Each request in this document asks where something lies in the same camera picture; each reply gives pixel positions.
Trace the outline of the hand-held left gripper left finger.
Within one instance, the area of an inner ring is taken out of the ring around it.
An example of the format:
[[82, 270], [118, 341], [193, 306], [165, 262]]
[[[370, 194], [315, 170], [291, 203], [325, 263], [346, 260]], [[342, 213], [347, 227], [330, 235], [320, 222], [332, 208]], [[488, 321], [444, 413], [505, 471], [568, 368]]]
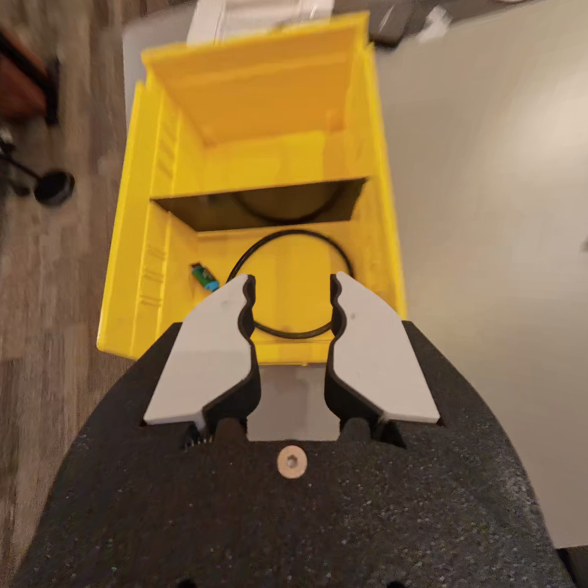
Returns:
[[199, 432], [214, 432], [225, 418], [246, 424], [261, 400], [255, 302], [256, 279], [241, 274], [187, 314], [143, 416], [146, 424], [191, 422]]

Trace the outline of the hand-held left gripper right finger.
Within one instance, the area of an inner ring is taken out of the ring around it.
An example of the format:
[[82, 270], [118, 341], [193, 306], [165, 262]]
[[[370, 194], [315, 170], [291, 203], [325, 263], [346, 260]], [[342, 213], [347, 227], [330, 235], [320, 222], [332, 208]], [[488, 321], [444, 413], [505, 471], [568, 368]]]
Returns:
[[330, 276], [331, 331], [325, 403], [341, 429], [363, 419], [372, 433], [392, 422], [441, 418], [401, 317], [349, 275]]

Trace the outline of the black braided cable green plugs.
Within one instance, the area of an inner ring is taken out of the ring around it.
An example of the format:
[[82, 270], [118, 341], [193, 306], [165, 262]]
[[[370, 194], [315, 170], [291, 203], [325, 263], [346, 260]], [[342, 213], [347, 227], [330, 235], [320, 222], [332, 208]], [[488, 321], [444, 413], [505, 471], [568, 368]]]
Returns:
[[[328, 246], [330, 246], [332, 249], [334, 249], [336, 251], [336, 253], [341, 257], [341, 259], [344, 262], [345, 267], [348, 271], [348, 275], [352, 278], [355, 278], [354, 267], [353, 267], [348, 255], [334, 239], [329, 238], [328, 236], [326, 236], [322, 233], [316, 232], [316, 231], [295, 228], [295, 229], [284, 229], [284, 230], [280, 230], [280, 231], [275, 231], [273, 233], [270, 233], [270, 234], [264, 236], [263, 238], [259, 239], [258, 241], [256, 241], [250, 248], [248, 248], [246, 250], [246, 252], [243, 255], [241, 255], [239, 260], [235, 263], [235, 265], [233, 266], [233, 268], [231, 269], [231, 271], [229, 273], [228, 281], [231, 281], [232, 279], [234, 279], [237, 276], [238, 271], [245, 264], [245, 262], [250, 257], [252, 257], [258, 250], [260, 250], [262, 247], [268, 245], [269, 243], [271, 243], [274, 240], [289, 237], [289, 236], [296, 236], [296, 235], [308, 236], [310, 238], [318, 239], [318, 240], [321, 240], [322, 242], [327, 243]], [[191, 272], [191, 275], [202, 286], [202, 288], [204, 290], [206, 290], [207, 292], [213, 293], [220, 288], [219, 280], [217, 280], [217, 278], [211, 273], [211, 271], [208, 268], [206, 268], [205, 266], [203, 266], [202, 263], [197, 262], [197, 263], [192, 264], [190, 266], [190, 272]], [[308, 330], [305, 332], [285, 332], [283, 330], [273, 329], [273, 328], [268, 327], [266, 325], [263, 325], [257, 321], [254, 321], [254, 327], [256, 329], [266, 333], [266, 334], [278, 337], [279, 339], [285, 339], [285, 340], [289, 340], [289, 341], [302, 341], [302, 340], [307, 340], [307, 339], [313, 339], [313, 338], [316, 338], [320, 335], [326, 334], [328, 331], [330, 331], [332, 329], [331, 322], [327, 322], [326, 324], [324, 324], [321, 327], [318, 327], [318, 328], [315, 328], [312, 330]]]

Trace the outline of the yellow plastic bin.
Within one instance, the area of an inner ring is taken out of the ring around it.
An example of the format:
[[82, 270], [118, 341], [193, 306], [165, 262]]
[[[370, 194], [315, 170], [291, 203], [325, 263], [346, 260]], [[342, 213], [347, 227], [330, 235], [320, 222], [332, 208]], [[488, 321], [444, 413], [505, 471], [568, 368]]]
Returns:
[[[143, 52], [128, 129], [97, 347], [138, 359], [224, 285], [264, 236], [308, 229], [334, 239], [355, 279], [407, 319], [396, 211], [368, 16], [357, 13], [219, 44]], [[367, 177], [346, 222], [197, 232], [152, 198]], [[327, 243], [289, 236], [238, 274], [256, 279], [254, 320], [285, 332], [330, 321], [330, 276], [348, 273]]]

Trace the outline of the dark bin divider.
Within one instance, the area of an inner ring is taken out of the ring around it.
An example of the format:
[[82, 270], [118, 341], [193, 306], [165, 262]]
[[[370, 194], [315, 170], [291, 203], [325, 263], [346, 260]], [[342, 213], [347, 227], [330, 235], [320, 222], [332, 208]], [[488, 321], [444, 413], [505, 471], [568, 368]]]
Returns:
[[158, 196], [152, 201], [197, 232], [346, 222], [367, 177]]

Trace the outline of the black chair base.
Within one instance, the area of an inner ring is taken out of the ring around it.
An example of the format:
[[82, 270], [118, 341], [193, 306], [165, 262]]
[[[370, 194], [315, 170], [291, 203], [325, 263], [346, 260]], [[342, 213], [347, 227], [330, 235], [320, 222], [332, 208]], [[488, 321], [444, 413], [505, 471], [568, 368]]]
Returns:
[[1, 126], [1, 179], [17, 196], [33, 195], [42, 206], [57, 207], [72, 197], [75, 177], [63, 170], [53, 170], [42, 175], [17, 161], [13, 154], [16, 145], [10, 130]]

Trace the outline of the brown wooden furniture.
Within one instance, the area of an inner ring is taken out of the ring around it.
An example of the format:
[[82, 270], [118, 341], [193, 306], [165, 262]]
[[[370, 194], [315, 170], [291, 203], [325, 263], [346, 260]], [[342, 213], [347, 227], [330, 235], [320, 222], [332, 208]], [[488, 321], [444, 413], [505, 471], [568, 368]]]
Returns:
[[48, 126], [58, 125], [60, 69], [58, 58], [42, 61], [1, 29], [1, 119], [41, 117]]

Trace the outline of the white box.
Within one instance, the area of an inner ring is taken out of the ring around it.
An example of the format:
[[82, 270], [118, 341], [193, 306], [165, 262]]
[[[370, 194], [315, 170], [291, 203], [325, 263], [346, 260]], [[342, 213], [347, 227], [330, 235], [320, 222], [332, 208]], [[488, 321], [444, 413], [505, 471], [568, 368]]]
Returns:
[[333, 8], [334, 1], [198, 1], [187, 44], [221, 42], [327, 19]]

